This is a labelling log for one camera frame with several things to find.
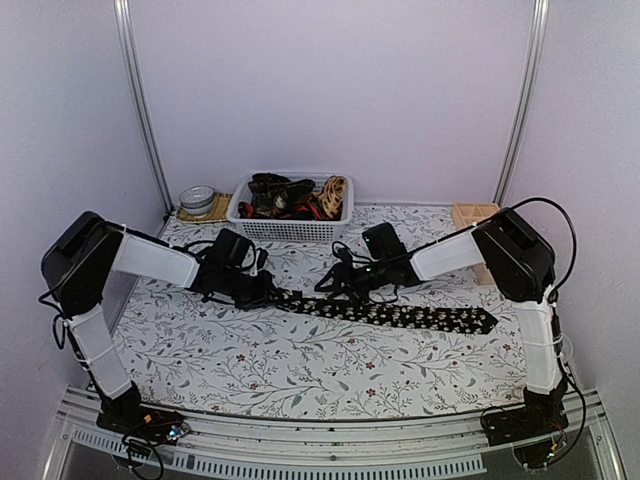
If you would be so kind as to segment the white plastic basket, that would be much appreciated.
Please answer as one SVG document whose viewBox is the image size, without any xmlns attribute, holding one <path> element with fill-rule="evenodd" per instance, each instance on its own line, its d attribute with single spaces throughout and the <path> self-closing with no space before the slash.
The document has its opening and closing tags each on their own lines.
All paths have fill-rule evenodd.
<svg viewBox="0 0 640 480">
<path fill-rule="evenodd" d="M 250 202 L 252 192 L 249 182 L 253 173 L 242 177 L 232 195 L 227 219 L 243 236 L 253 240 L 331 243 L 339 240 L 352 220 L 354 213 L 354 185 L 350 176 L 345 175 L 347 185 L 342 196 L 343 209 L 339 220 L 280 220 L 280 219 L 243 219 L 238 205 Z"/>
</svg>

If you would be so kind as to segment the black white floral tie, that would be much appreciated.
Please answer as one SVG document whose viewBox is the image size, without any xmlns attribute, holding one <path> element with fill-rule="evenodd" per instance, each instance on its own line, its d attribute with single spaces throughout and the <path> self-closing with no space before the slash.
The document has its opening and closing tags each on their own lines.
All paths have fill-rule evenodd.
<svg viewBox="0 0 640 480">
<path fill-rule="evenodd" d="M 458 334 L 489 334 L 499 320 L 480 307 L 422 307 L 382 303 L 349 303 L 303 297 L 280 310 L 378 327 L 424 329 Z"/>
</svg>

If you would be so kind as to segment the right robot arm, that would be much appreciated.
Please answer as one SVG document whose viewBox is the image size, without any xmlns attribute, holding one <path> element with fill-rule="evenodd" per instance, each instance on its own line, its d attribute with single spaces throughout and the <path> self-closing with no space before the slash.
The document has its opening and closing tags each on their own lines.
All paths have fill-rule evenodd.
<svg viewBox="0 0 640 480">
<path fill-rule="evenodd" d="M 568 388 L 562 367 L 561 329 L 556 313 L 560 282 L 555 279 L 551 245 L 515 210 L 490 217 L 408 250 L 394 227 L 382 223 L 362 235 L 370 261 L 355 266 L 348 248 L 338 248 L 338 263 L 315 286 L 317 292 L 344 294 L 355 302 L 392 284 L 414 286 L 445 273 L 483 264 L 505 299 L 514 305 L 526 360 L 524 405 L 486 413 L 481 426 L 491 445 L 550 434 L 568 425 L 562 398 Z"/>
</svg>

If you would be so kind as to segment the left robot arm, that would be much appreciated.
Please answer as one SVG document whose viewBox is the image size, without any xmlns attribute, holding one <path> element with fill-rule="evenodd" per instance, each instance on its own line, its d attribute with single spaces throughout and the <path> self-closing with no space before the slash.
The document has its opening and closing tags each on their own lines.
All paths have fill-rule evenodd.
<svg viewBox="0 0 640 480">
<path fill-rule="evenodd" d="M 239 310 L 278 305 L 290 292 L 264 267 L 265 250 L 228 229 L 212 239 L 172 245 L 144 232 L 83 212 L 46 251 L 39 303 L 52 308 L 58 344 L 70 343 L 101 402 L 104 428 L 141 433 L 157 417 L 142 405 L 104 313 L 105 292 L 117 276 L 143 278 Z"/>
</svg>

